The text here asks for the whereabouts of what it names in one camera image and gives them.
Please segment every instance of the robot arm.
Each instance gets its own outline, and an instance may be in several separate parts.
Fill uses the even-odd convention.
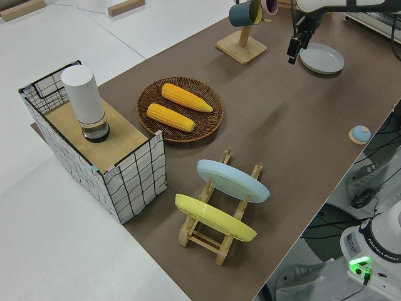
[[[360,226],[347,228],[340,246],[352,279],[391,301],[401,301],[401,201]]]
[[[309,40],[325,13],[399,13],[401,0],[297,0],[296,34],[289,42],[288,63],[295,64],[299,51],[307,49]]]

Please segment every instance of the pink mug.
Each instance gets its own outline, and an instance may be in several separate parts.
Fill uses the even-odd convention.
[[[278,0],[261,0],[264,13],[274,15],[278,10]]]

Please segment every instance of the corn cob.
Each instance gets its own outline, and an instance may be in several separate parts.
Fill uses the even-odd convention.
[[[192,132],[195,127],[195,123],[191,119],[162,105],[158,105],[157,103],[151,103],[149,105],[146,115],[162,124],[178,130],[183,130],[184,132]]]
[[[172,83],[165,83],[162,87],[162,96],[187,108],[199,112],[211,112],[213,108],[200,97],[189,91],[177,87]]]

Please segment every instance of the plate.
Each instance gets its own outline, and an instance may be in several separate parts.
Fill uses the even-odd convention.
[[[262,203],[270,192],[262,183],[249,174],[230,165],[212,160],[200,160],[198,174],[206,182],[212,179],[211,185],[234,198],[245,200],[250,196],[250,203]]]
[[[302,63],[320,74],[333,74],[344,67],[344,59],[336,50],[322,44],[309,44],[299,52]]]
[[[233,235],[237,240],[251,241],[256,236],[256,232],[242,221],[197,199],[176,194],[175,205],[192,218],[225,235]]]
[[[164,98],[162,87],[165,83],[172,83],[197,95],[205,100],[213,108],[213,111],[210,113],[198,112]],[[151,103],[163,105],[192,119],[195,122],[195,128],[192,132],[187,133],[149,118],[146,111]],[[162,130],[164,140],[186,143],[201,140],[214,133],[223,120],[224,106],[219,94],[206,83],[188,77],[169,77],[154,82],[140,94],[137,102],[137,116],[141,124],[150,133],[154,134],[158,130]]]

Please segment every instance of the woven basket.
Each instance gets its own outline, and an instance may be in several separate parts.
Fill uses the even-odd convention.
[[[213,108],[213,112],[198,112],[167,100],[162,96],[162,87],[165,83],[172,83],[202,98]],[[195,128],[191,133],[187,133],[150,119],[146,115],[146,111],[151,103],[163,105],[192,119],[195,122]],[[137,115],[139,121],[150,133],[154,134],[158,130],[162,130],[166,141],[185,143],[201,140],[215,132],[223,119],[224,107],[220,96],[205,83],[193,78],[170,77],[158,80],[140,94],[137,102]]]

